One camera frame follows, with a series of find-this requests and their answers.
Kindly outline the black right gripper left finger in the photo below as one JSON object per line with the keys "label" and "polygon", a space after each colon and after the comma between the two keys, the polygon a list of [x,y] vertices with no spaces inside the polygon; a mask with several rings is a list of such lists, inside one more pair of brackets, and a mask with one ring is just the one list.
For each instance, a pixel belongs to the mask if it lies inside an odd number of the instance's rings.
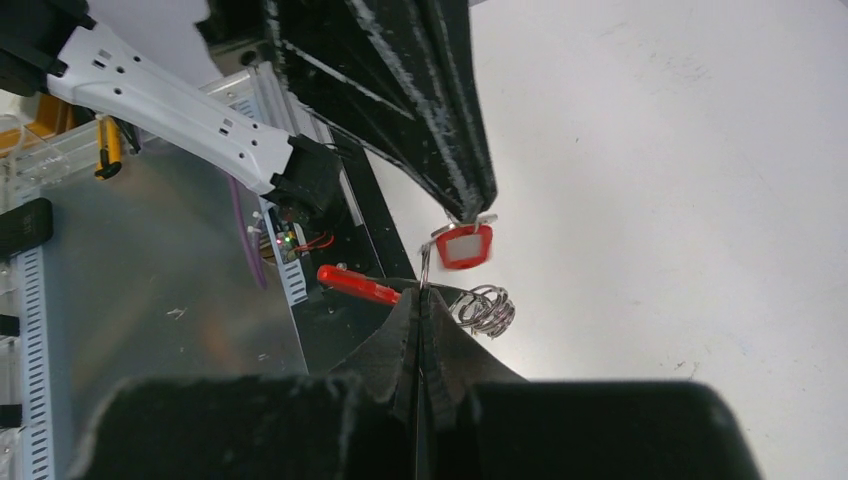
{"label": "black right gripper left finger", "polygon": [[419,300],[403,293],[367,340],[387,372],[368,377],[359,348],[325,376],[138,378],[86,428],[71,479],[410,479],[414,447],[392,410]]}

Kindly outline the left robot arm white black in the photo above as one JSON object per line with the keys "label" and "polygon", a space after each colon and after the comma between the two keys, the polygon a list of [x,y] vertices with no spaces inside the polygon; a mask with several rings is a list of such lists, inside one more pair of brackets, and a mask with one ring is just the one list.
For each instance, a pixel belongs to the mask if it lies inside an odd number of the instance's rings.
{"label": "left robot arm white black", "polygon": [[[264,1],[283,86],[304,109],[405,172],[463,222],[497,196],[464,1]],[[253,120],[162,69],[84,1],[1,5],[1,87],[124,120],[208,161],[290,220],[333,223],[341,161]]]}

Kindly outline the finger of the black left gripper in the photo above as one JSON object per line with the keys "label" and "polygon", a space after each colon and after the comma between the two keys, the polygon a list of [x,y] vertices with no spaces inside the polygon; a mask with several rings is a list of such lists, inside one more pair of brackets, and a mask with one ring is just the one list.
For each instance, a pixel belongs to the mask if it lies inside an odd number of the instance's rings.
{"label": "finger of the black left gripper", "polygon": [[455,219],[460,130],[428,33],[425,1],[266,1],[265,32],[286,89],[332,128],[406,173]]}
{"label": "finger of the black left gripper", "polygon": [[450,105],[457,116],[455,124],[464,149],[461,171],[470,176],[462,191],[470,193],[473,202],[462,214],[477,216],[493,204],[497,184],[475,83],[469,3],[425,1],[423,9]]}

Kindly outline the silver key with red tag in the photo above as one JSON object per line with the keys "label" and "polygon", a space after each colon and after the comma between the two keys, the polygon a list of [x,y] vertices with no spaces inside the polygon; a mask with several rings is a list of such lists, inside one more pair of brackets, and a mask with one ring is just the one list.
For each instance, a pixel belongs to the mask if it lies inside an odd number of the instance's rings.
{"label": "silver key with red tag", "polygon": [[494,234],[492,224],[497,220],[497,214],[484,214],[471,223],[452,221],[433,232],[419,249],[420,286],[429,283],[433,254],[436,254],[440,268],[445,271],[469,270],[486,263],[491,256]]}

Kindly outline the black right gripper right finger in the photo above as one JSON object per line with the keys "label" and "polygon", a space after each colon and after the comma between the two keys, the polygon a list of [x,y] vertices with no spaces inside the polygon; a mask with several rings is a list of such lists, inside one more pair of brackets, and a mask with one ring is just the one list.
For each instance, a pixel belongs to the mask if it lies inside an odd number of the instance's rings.
{"label": "black right gripper right finger", "polygon": [[741,428],[691,381],[523,379],[422,303],[427,479],[757,479]]}

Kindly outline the metal key organizer red handle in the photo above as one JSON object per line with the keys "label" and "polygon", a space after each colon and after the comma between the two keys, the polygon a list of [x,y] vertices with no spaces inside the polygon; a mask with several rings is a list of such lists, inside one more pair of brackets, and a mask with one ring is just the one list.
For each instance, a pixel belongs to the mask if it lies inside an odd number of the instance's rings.
{"label": "metal key organizer red handle", "polygon": [[[417,279],[375,278],[335,265],[322,265],[317,280],[330,290],[378,304],[396,305],[406,290],[419,290]],[[471,289],[428,283],[419,295],[421,302],[436,292],[447,306],[449,315],[472,335],[500,337],[512,324],[516,307],[508,291],[500,286],[483,284]]]}

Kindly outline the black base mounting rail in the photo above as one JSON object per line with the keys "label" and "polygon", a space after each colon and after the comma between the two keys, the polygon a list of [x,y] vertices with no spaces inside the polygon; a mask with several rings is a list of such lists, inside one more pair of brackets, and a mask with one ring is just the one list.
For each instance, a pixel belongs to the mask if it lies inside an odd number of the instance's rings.
{"label": "black base mounting rail", "polygon": [[391,279],[415,273],[366,151],[331,130],[341,156],[341,217],[308,233],[299,256],[307,297],[291,307],[306,371],[329,372],[385,321],[402,288]]}

